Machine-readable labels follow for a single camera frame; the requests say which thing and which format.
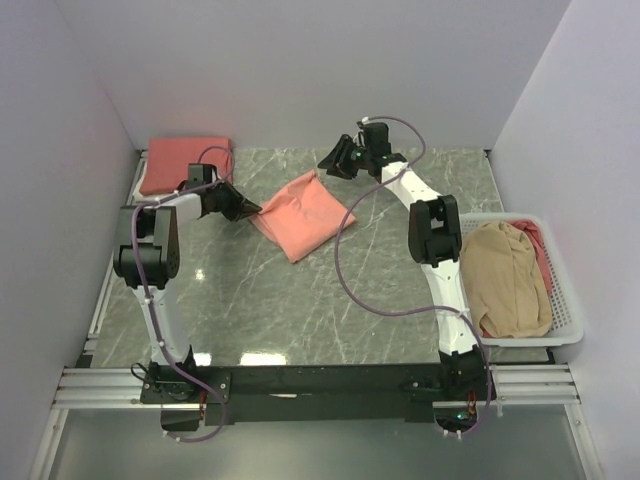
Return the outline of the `salmon pink t-shirt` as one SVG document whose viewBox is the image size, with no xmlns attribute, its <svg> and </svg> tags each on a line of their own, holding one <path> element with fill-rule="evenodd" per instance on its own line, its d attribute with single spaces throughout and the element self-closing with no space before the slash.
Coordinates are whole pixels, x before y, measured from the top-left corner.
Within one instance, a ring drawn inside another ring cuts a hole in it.
<svg viewBox="0 0 640 480">
<path fill-rule="evenodd" d="M 250 222 L 294 264 L 333 238 L 346 213 L 310 170 L 280 189 Z"/>
</svg>

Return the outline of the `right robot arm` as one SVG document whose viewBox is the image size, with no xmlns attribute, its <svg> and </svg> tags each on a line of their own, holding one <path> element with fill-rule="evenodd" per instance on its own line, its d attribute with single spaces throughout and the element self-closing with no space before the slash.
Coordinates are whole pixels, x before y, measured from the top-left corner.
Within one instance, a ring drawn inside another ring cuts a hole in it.
<svg viewBox="0 0 640 480">
<path fill-rule="evenodd" d="M 419 140 L 421 151 L 409 161 L 392 151 L 388 123 L 397 122 L 411 130 Z M 461 276 L 462 233 L 457 200 L 428 186 L 413 166 L 427 153 L 427 143 L 411 123 L 398 117 L 376 115 L 358 122 L 355 136 L 344 134 L 318 168 L 330 176 L 353 180 L 360 171 L 376 180 L 376 185 L 347 208 L 334 240 L 334 266 L 346 295 L 369 313 L 400 318 L 427 312 L 436 314 L 439 331 L 439 358 L 443 368 L 439 387 L 444 395 L 460 399 L 474 383 L 483 379 L 492 389 L 489 355 L 471 321 L 471 314 Z M 375 308 L 351 289 L 342 273 L 340 245 L 346 222 L 368 196 L 386 189 L 408 213 L 408 248 L 412 260 L 420 266 L 434 303 L 407 311 Z"/>
</svg>

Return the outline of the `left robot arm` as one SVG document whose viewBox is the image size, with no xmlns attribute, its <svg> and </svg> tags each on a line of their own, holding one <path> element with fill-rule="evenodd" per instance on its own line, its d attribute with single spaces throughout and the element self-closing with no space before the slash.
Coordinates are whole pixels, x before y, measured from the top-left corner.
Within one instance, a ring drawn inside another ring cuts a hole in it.
<svg viewBox="0 0 640 480">
<path fill-rule="evenodd" d="M 196 163 L 188 166 L 187 178 L 173 192 L 119 211 L 113 270 L 143 312 L 152 345 L 145 382 L 164 386 L 176 401 L 193 399 L 204 385 L 172 286 L 181 266 L 180 227 L 209 214 L 238 222 L 260 212 L 228 175 Z"/>
</svg>

